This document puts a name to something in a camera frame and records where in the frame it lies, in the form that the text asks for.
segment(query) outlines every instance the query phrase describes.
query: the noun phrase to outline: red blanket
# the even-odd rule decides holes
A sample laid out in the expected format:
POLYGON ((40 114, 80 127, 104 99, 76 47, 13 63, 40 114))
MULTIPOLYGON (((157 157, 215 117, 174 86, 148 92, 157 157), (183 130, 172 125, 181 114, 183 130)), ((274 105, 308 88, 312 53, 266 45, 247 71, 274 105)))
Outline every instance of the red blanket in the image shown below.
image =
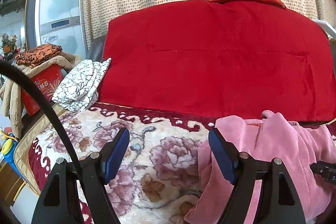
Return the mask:
POLYGON ((111 20, 100 102, 209 117, 336 117, 328 39, 299 13, 253 1, 178 1, 111 20))

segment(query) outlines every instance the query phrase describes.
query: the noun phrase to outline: yellow bottle cap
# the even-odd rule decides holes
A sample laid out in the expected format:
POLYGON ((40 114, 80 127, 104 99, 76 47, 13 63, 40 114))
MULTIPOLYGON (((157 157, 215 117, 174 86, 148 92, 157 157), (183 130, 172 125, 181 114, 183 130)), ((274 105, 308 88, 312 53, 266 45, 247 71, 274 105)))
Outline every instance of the yellow bottle cap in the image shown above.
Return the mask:
POLYGON ((13 146, 12 139, 8 139, 7 141, 5 141, 1 149, 2 153, 6 155, 11 150, 12 146, 13 146))

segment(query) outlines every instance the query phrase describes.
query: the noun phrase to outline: blue gripper pad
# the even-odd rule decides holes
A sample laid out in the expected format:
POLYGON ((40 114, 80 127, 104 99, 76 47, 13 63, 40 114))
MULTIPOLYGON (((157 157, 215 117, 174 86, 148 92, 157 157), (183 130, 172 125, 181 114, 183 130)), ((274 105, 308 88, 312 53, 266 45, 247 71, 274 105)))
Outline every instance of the blue gripper pad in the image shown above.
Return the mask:
POLYGON ((112 141, 111 144, 112 153, 110 154, 109 158, 106 161, 105 176, 104 176, 104 181, 106 184, 116 177, 121 162, 124 158, 128 144, 129 144, 129 131, 126 128, 122 128, 122 130, 118 132, 118 134, 112 141))
POLYGON ((214 154, 216 161, 219 165, 219 168, 223 174, 223 177, 231 182, 234 185, 237 181, 237 177, 235 175, 235 169, 237 168, 238 162, 234 162, 233 159, 230 158, 228 152, 222 146, 219 138, 223 138, 221 133, 218 131, 220 136, 217 136, 215 129, 211 129, 209 131, 209 145, 212 153, 214 154))

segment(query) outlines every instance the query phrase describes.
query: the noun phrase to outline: orange flower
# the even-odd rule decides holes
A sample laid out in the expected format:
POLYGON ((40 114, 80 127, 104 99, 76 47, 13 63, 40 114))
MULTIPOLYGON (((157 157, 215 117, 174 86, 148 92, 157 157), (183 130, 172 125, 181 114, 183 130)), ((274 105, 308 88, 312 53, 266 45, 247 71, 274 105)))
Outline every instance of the orange flower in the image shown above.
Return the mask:
POLYGON ((5 45, 5 46, 3 47, 3 52, 4 52, 4 53, 9 53, 9 52, 11 52, 11 50, 12 50, 12 48, 11 48, 10 45, 5 45))

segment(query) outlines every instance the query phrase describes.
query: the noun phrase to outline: folded white blanket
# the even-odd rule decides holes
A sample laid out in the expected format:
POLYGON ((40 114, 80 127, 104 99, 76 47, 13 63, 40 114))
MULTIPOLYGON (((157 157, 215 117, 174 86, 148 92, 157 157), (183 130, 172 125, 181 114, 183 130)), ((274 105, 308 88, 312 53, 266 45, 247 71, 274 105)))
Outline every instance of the folded white blanket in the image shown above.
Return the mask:
POLYGON ((98 99, 97 88, 111 58, 100 63, 85 59, 74 67, 56 89, 52 100, 70 111, 84 111, 98 99))

